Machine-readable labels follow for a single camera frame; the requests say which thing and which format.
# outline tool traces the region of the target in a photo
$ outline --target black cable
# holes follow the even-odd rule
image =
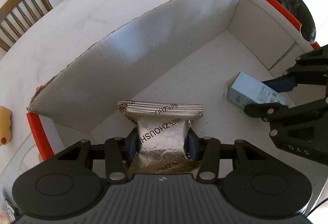
[[[319,206],[321,206],[322,204],[324,204],[325,202],[327,202],[328,201],[328,197],[326,198],[326,199],[324,199],[324,200],[322,200],[319,204],[317,204],[315,207],[314,207],[314,209],[312,209],[307,215],[306,215],[306,217],[308,217],[314,210],[316,210]]]

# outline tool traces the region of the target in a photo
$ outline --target ribbed gray panel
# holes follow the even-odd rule
[[[66,220],[39,220],[24,215],[17,224],[309,224],[302,215],[261,220],[229,205],[217,187],[192,175],[135,175],[108,189],[91,210]]]

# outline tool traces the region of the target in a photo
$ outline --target wooden chair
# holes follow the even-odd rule
[[[42,4],[44,5],[45,9],[49,12],[50,10],[52,10],[52,6],[49,2],[49,0],[40,0],[42,2]],[[37,4],[37,2],[35,0],[31,0],[33,6],[36,8],[38,14],[42,17],[44,16],[44,13],[42,12],[41,8],[39,7],[39,5]],[[27,25],[24,25],[22,23],[22,18],[19,16],[19,18],[15,15],[15,13],[13,12],[14,9],[17,9],[18,11],[15,10],[15,12],[19,12],[21,17],[24,19],[24,21],[26,22]],[[17,23],[17,25],[14,23],[14,25],[8,20],[8,16],[11,15],[12,18],[15,20],[15,22]],[[12,32],[14,32],[14,34],[19,38],[21,37],[21,33],[18,31],[18,27],[20,27],[20,29],[23,31],[23,33],[25,33],[28,28],[30,28],[33,24],[32,22],[37,22],[39,20],[39,18],[37,17],[37,14],[35,14],[33,12],[33,10],[31,9],[31,7],[27,4],[26,0],[8,0],[0,9],[0,29],[3,31],[3,33],[6,35],[6,37],[13,43],[16,42],[15,38],[12,36]],[[2,22],[5,21],[8,25],[9,29],[5,29],[3,27]],[[4,49],[5,51],[8,51],[10,49],[10,46],[4,42],[4,40],[2,40],[0,38],[0,47],[2,49]]]

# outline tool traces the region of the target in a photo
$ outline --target barcode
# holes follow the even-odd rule
[[[278,94],[275,92],[272,93],[269,103],[274,103],[277,99]]]

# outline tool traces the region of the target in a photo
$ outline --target snack wrapper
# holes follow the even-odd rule
[[[202,105],[120,100],[118,107],[138,127],[139,153],[129,176],[189,173],[199,166],[186,155],[184,145],[191,121],[203,116]]]

